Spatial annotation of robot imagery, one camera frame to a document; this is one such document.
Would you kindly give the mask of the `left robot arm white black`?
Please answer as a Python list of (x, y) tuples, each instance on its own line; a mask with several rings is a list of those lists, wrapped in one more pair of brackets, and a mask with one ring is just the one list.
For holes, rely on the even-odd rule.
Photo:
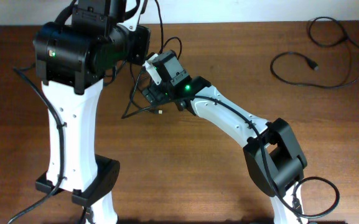
[(112, 189), (118, 161), (95, 153), (96, 112), (108, 70), (142, 65), (150, 30), (139, 24), (146, 1), (73, 1), (35, 36), (35, 71), (49, 107), (49, 168), (35, 183), (70, 192), (85, 223), (116, 223)]

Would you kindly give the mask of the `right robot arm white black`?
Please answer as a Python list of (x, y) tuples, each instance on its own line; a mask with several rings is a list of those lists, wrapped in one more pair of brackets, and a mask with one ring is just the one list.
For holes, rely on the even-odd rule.
[(173, 51), (150, 54), (144, 68), (153, 83), (143, 90), (152, 105), (173, 100), (178, 110), (187, 110), (227, 133), (242, 148), (249, 176), (272, 203), (275, 223), (307, 223), (284, 206), (303, 211), (299, 182), (307, 160), (290, 125), (259, 118), (225, 98), (202, 77), (192, 78)]

